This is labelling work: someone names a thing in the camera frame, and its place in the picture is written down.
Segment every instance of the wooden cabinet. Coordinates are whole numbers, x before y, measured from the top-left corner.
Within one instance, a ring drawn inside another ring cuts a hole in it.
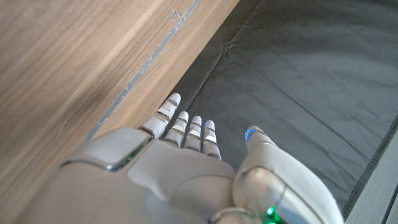
[[[2,223],[89,133],[148,118],[237,2],[0,3]]]

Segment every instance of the blue light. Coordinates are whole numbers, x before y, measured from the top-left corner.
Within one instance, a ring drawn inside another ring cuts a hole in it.
[[[248,141],[251,134],[255,131],[255,129],[248,129],[246,130],[246,132],[244,133],[244,140]]]

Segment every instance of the gray fabric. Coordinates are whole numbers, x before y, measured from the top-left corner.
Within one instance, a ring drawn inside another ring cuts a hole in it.
[[[346,224],[398,223],[398,134],[392,138],[377,168],[349,214]]]
[[[398,197],[396,197],[394,204],[392,205],[386,224],[396,223],[398,223]]]
[[[181,79],[180,110],[214,120],[235,169],[245,129],[259,126],[343,208],[398,114],[398,7],[257,4],[241,0]]]

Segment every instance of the green light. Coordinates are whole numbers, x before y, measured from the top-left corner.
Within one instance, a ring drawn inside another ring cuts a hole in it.
[[[267,209],[267,214],[261,216],[263,224],[283,224],[284,221],[275,212],[275,207],[269,207]]]
[[[275,207],[269,207],[267,210],[267,214],[272,215],[274,213],[274,211],[275,211]]]

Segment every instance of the white robotic hand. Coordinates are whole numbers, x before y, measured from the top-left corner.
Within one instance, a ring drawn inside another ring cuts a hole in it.
[[[174,93],[139,129],[82,145],[16,223],[343,223],[321,180],[259,128],[238,174],[221,161],[215,124],[179,114]]]

